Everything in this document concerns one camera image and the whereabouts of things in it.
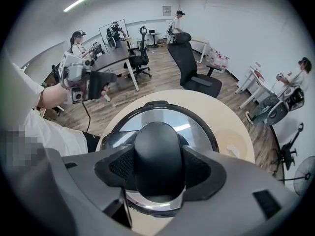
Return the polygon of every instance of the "shoe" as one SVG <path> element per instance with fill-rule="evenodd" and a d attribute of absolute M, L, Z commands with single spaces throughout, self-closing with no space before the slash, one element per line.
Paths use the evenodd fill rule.
<path fill-rule="evenodd" d="M 248 111 L 245 112 L 245 116 L 247 118 L 247 120 L 250 122 L 251 125 L 253 125 L 253 121 L 252 121 L 252 118 L 250 117 L 250 113 Z"/>

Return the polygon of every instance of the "black office chair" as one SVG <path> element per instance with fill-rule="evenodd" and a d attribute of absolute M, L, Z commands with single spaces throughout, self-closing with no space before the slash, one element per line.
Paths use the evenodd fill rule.
<path fill-rule="evenodd" d="M 149 67 L 141 68 L 141 66 L 147 65 L 149 63 L 149 58 L 148 58 L 148 55 L 147 55 L 146 50 L 144 48 L 144 41 L 145 41 L 144 38 L 145 38 L 145 35 L 147 34 L 147 32 L 148 31 L 147 31 L 147 29 L 144 26 L 140 28 L 140 34 L 142 35 L 141 50 L 140 50 L 141 51 L 141 55 L 133 56 L 133 57 L 129 58 L 129 62 L 130 62 L 130 65 L 131 65 L 132 69 L 135 69 L 135 71 L 133 73 L 135 74 L 136 80 L 137 80 L 138 75 L 140 73 L 147 74 L 150 78 L 152 77 L 152 75 L 150 73 L 145 71 L 145 70 L 149 70 L 150 71 Z"/>
<path fill-rule="evenodd" d="M 173 35 L 173 43 L 168 44 L 167 48 L 181 72 L 180 85 L 184 89 L 202 92 L 216 98 L 221 90 L 222 82 L 210 75 L 214 69 L 221 71 L 221 68 L 207 65 L 210 68 L 207 75 L 197 74 L 197 64 L 189 43 L 191 36 L 186 32 Z"/>

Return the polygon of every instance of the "fan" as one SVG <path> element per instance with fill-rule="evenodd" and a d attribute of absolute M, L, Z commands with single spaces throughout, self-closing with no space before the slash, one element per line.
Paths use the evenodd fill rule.
<path fill-rule="evenodd" d="M 310 186 L 315 175 L 315 156 L 306 158 L 297 168 L 294 178 L 282 179 L 281 181 L 293 180 L 295 192 L 301 196 Z"/>

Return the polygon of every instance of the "desk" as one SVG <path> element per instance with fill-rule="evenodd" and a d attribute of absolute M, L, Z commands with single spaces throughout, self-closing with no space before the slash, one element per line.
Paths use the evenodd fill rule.
<path fill-rule="evenodd" d="M 158 33 L 158 32 L 155 32 L 155 33 L 150 33 L 150 34 L 147 34 L 147 35 L 150 35 L 150 36 L 153 36 L 153 48 L 157 48 L 158 45 L 156 45 L 156 35 L 161 35 L 161 33 Z"/>
<path fill-rule="evenodd" d="M 107 48 L 108 53 L 102 54 L 98 57 L 98 59 L 95 61 L 95 63 L 92 66 L 93 71 L 100 71 L 104 72 L 114 65 L 124 63 L 128 66 L 128 71 L 130 73 L 130 76 L 132 78 L 132 81 L 134 83 L 134 86 L 136 88 L 136 91 L 139 91 L 138 84 L 136 82 L 136 79 L 134 77 L 130 62 L 129 62 L 129 51 L 127 48 L 127 44 L 125 42 L 122 42 L 122 46 L 117 49 L 111 49 L 110 47 Z"/>
<path fill-rule="evenodd" d="M 200 61 L 199 61 L 199 63 L 201 63 L 202 62 L 202 58 L 203 58 L 203 56 L 205 54 L 206 46 L 207 46 L 208 42 L 205 41 L 205 40 L 202 40 L 202 39 L 194 38 L 194 37 L 191 38 L 191 41 L 195 41 L 195 42 L 198 42 L 198 43 L 203 43 L 203 49 L 202 49 L 201 58 L 200 58 Z"/>
<path fill-rule="evenodd" d="M 238 149 L 241 159 L 251 163 L 255 162 L 250 135 L 242 121 L 228 106 L 206 94 L 180 89 L 155 92 L 126 106 L 105 128 L 96 151 L 99 150 L 103 138 L 113 130 L 123 117 L 135 109 L 143 107 L 147 102 L 159 100 L 166 100 L 170 104 L 184 107 L 201 117 L 214 133 L 220 153 L 233 156 L 226 147 L 234 145 Z"/>
<path fill-rule="evenodd" d="M 250 101 L 254 99 L 258 99 L 265 91 L 268 93 L 273 93 L 272 87 L 269 85 L 267 81 L 263 82 L 260 80 L 257 75 L 254 73 L 255 69 L 250 67 L 250 74 L 247 74 L 247 78 L 245 79 L 244 83 L 235 91 L 236 94 L 239 94 L 241 91 L 245 91 L 246 88 L 249 86 L 248 80 L 253 76 L 255 80 L 258 82 L 259 87 L 257 90 L 240 106 L 240 109 L 244 108 Z"/>
<path fill-rule="evenodd" d="M 133 40 L 132 37 L 125 37 L 123 39 L 123 41 L 126 41 L 127 45 L 128 45 L 128 49 L 130 49 L 132 46 L 131 46 L 131 41 Z"/>

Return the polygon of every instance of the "ceiling light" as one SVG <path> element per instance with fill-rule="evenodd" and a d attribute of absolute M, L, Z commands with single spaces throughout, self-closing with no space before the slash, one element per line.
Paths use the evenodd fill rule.
<path fill-rule="evenodd" d="M 70 5 L 67 9 L 64 10 L 64 12 L 67 12 L 68 10 L 72 9 L 74 6 L 78 5 L 79 3 L 83 2 L 84 0 L 78 0 L 77 2 Z"/>

